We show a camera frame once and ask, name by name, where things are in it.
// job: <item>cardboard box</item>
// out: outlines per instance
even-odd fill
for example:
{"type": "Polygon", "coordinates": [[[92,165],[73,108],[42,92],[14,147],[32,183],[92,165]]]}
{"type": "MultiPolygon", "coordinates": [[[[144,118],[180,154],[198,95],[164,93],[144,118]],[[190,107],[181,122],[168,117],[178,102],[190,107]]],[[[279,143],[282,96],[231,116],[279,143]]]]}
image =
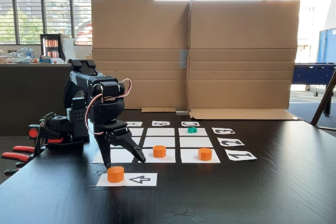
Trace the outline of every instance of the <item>cardboard box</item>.
{"type": "Polygon", "coordinates": [[[126,108],[186,107],[188,10],[188,1],[92,1],[93,59],[132,80],[126,108]]]}
{"type": "Polygon", "coordinates": [[[298,22],[299,1],[94,0],[93,59],[127,108],[288,120],[298,22]]]}
{"type": "Polygon", "coordinates": [[[298,1],[191,1],[189,19],[191,117],[291,118],[298,1]]]}

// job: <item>green cube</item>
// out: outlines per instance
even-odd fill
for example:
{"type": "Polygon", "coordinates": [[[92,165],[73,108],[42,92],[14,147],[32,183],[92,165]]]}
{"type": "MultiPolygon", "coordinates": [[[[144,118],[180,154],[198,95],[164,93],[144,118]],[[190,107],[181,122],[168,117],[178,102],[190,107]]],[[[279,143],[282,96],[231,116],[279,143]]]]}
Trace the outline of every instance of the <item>green cube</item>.
{"type": "Polygon", "coordinates": [[[188,132],[189,133],[197,133],[197,128],[195,128],[195,127],[188,127],[188,132]]]}

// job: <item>cable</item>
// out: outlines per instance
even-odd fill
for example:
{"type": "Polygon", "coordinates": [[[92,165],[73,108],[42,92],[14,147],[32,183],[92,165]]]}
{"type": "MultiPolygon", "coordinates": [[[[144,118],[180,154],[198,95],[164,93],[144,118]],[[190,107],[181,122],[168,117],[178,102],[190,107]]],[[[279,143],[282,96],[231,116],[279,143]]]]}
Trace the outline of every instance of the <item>cable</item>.
{"type": "Polygon", "coordinates": [[[120,82],[122,83],[122,82],[124,82],[124,81],[126,81],[126,80],[130,81],[130,85],[128,86],[128,89],[127,89],[126,93],[125,93],[125,94],[121,94],[121,95],[119,95],[119,96],[117,96],[117,97],[112,97],[112,98],[121,98],[121,97],[125,97],[126,95],[128,95],[128,94],[130,93],[131,88],[132,88],[132,81],[131,81],[131,79],[129,79],[129,78],[125,78],[125,79],[122,79],[120,82]]]}
{"type": "Polygon", "coordinates": [[[98,99],[98,98],[100,98],[100,97],[102,97],[102,96],[103,96],[103,94],[98,94],[98,95],[96,95],[96,96],[91,100],[90,104],[88,105],[88,108],[86,109],[86,113],[85,113],[85,126],[86,126],[86,128],[87,128],[93,135],[102,135],[102,134],[104,134],[104,131],[99,132],[99,133],[95,133],[95,132],[91,131],[91,129],[89,128],[89,125],[88,125],[88,114],[89,114],[90,108],[91,108],[92,104],[96,101],[96,99],[98,99]]]}
{"type": "MultiPolygon", "coordinates": [[[[120,82],[124,82],[124,81],[126,81],[126,80],[128,80],[128,81],[130,82],[130,85],[129,85],[129,87],[128,87],[126,93],[125,93],[125,94],[118,95],[118,96],[116,96],[116,97],[110,97],[110,98],[121,98],[121,97],[125,97],[126,95],[128,95],[128,94],[130,93],[131,88],[132,88],[132,81],[131,81],[131,79],[129,79],[129,78],[125,78],[125,79],[122,79],[120,82]]],[[[104,131],[99,132],[99,133],[95,133],[95,132],[91,131],[91,129],[89,128],[89,125],[88,125],[88,114],[89,114],[89,111],[90,111],[90,109],[91,109],[93,103],[94,103],[98,98],[100,98],[100,97],[102,97],[102,96],[103,96],[103,94],[98,94],[98,95],[96,95],[94,98],[92,98],[91,102],[90,102],[89,105],[88,105],[88,108],[86,109],[86,113],[85,113],[85,126],[86,126],[86,128],[87,128],[93,135],[102,135],[102,134],[104,134],[104,131]]]]}

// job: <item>refrigerator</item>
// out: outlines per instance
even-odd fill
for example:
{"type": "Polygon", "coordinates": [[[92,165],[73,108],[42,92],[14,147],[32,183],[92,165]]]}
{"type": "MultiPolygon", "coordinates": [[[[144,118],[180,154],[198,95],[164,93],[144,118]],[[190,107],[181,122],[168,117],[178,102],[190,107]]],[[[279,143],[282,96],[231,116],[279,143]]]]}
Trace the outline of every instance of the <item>refrigerator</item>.
{"type": "Polygon", "coordinates": [[[64,34],[41,34],[40,38],[42,55],[65,60],[62,50],[63,39],[71,38],[70,36],[64,34]]]}

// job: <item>red handle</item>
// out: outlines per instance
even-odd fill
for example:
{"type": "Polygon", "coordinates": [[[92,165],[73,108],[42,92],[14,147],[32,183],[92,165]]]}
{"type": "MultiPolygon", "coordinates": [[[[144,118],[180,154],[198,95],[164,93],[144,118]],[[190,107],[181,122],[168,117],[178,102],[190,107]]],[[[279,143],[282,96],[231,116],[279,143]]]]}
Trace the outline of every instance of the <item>red handle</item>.
{"type": "Polygon", "coordinates": [[[19,154],[19,153],[12,153],[12,152],[5,152],[2,154],[1,158],[4,159],[11,159],[11,160],[17,160],[21,162],[28,162],[29,156],[25,154],[19,154]]]}
{"type": "Polygon", "coordinates": [[[15,146],[13,148],[13,152],[23,152],[23,153],[34,153],[35,148],[34,147],[29,147],[29,146],[15,146]]]}

